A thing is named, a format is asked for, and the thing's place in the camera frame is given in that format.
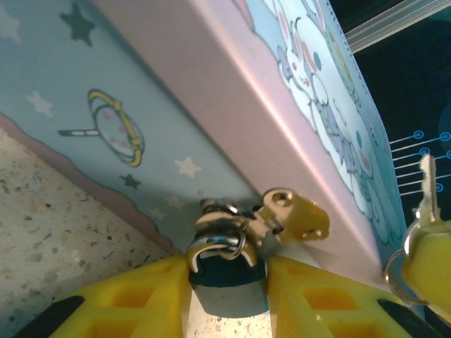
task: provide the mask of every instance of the speckled countertop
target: speckled countertop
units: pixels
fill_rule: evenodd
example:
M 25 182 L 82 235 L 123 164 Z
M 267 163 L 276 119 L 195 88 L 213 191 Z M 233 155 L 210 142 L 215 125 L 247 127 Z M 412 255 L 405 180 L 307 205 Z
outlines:
M 69 292 L 168 256 L 2 130 L 0 238 L 0 338 Z M 268 313 L 218 318 L 192 299 L 188 337 L 271 337 Z

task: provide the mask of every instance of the yellow plastic part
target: yellow plastic part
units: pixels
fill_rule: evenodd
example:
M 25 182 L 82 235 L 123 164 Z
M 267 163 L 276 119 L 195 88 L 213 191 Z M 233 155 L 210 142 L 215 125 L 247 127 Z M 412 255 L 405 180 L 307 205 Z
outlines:
M 377 303 L 392 294 L 325 270 L 274 256 L 268 299 L 276 338 L 410 338 Z
M 406 283 L 430 308 L 451 323 L 451 221 L 447 232 L 422 236 L 412 260 L 402 267 Z
M 191 285 L 184 255 L 85 287 L 85 302 L 51 338 L 184 337 Z

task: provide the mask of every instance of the silver key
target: silver key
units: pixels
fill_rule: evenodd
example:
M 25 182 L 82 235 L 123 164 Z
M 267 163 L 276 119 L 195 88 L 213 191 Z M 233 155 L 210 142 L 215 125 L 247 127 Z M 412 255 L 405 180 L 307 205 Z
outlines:
M 435 159 L 432 155 L 425 155 L 420 161 L 420 169 L 423 171 L 423 200 L 420 209 L 427 212 L 431 223 L 440 220 L 440 209 L 437 206 L 437 182 L 435 178 Z

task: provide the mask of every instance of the rectangular hole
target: rectangular hole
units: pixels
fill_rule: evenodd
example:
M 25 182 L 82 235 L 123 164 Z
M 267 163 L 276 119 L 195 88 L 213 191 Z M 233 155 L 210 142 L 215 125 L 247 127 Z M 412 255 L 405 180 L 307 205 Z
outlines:
M 304 297 L 314 310 L 359 310 L 359 305 L 339 287 L 309 287 Z
M 99 320 L 92 323 L 86 338 L 130 338 L 137 327 L 134 320 Z
M 377 322 L 337 321 L 329 324 L 334 338 L 391 338 L 393 337 Z
M 136 287 L 133 284 L 122 286 L 114 294 L 109 306 L 115 308 L 144 308 L 153 291 L 151 288 Z

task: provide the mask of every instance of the white star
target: white star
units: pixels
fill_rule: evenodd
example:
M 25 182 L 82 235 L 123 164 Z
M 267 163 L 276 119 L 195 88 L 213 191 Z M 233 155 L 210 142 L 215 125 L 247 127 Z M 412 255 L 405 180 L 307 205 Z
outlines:
M 21 43 L 18 32 L 19 26 L 20 21 L 7 14 L 0 4 L 0 35 L 2 37 L 10 37 L 19 44 Z
M 180 210 L 185 203 L 183 203 L 177 196 L 165 197 L 164 200 L 168 202 L 168 205 L 172 208 Z
M 147 209 L 150 214 L 152 215 L 152 217 L 158 218 L 159 220 L 163 220 L 166 217 L 166 214 L 163 213 L 160 208 L 155 208 L 155 209 Z
M 190 157 L 187 157 L 183 161 L 175 160 L 174 163 L 179 166 L 180 169 L 178 172 L 180 174 L 186 174 L 191 178 L 194 178 L 197 171 L 202 170 L 202 168 L 198 167 L 192 162 L 192 158 Z
M 45 101 L 39 92 L 34 91 L 33 96 L 27 96 L 27 100 L 35 105 L 35 109 L 38 113 L 44 113 L 51 117 L 50 108 L 53 106 L 48 101 Z

